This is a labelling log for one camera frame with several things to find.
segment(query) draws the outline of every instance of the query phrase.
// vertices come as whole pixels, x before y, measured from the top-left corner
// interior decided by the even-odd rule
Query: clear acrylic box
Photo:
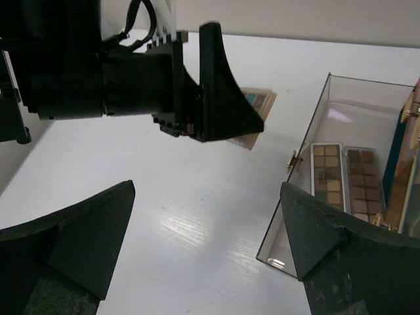
[[[310,145],[340,142],[373,148],[383,176],[398,118],[413,87],[329,75],[303,143],[291,159],[288,182],[311,193]],[[296,277],[280,201],[257,259]]]

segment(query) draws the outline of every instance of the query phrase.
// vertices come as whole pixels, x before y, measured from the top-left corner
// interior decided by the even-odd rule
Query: black cable
[[[136,17],[138,14],[138,10],[140,8],[140,4],[144,3],[146,10],[150,17],[150,29],[147,36],[142,40],[135,41],[129,48],[131,51],[135,51],[139,49],[143,44],[147,43],[149,40],[152,39],[153,34],[155,34],[156,28],[158,26],[158,19],[156,18],[156,12],[153,8],[153,4],[150,0],[131,0],[129,5],[129,10],[127,11],[127,19],[125,21],[125,29],[110,38],[107,38],[102,43],[102,50],[107,51],[108,49],[114,48],[119,45],[121,41],[129,37],[129,32],[133,29],[134,23],[136,22]]]

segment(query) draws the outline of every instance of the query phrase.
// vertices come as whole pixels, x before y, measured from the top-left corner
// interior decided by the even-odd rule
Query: brown eyeshadow palette
[[[347,211],[341,143],[310,146],[312,195],[341,211]]]
[[[384,212],[385,204],[375,151],[346,147],[345,157],[350,213],[373,223],[375,215]]]

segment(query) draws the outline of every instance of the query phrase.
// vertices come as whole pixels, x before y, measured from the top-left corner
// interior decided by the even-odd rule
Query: robotic arm
[[[150,31],[122,46],[141,2]],[[0,0],[0,142],[30,142],[20,105],[49,120],[151,114],[161,131],[200,142],[263,132],[230,71],[220,24],[199,29],[199,83],[184,67],[187,40],[165,0],[132,0],[124,31],[104,41],[99,0]]]

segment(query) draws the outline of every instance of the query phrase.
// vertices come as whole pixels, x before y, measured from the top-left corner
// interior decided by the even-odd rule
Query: table surface
[[[59,121],[0,198],[6,228],[134,180],[133,214],[98,314],[309,314],[303,285],[255,256],[327,74],[406,85],[420,74],[415,49],[224,42],[241,87],[278,93],[252,151],[171,138],[150,116]],[[198,55],[192,33],[184,61],[193,78]]]

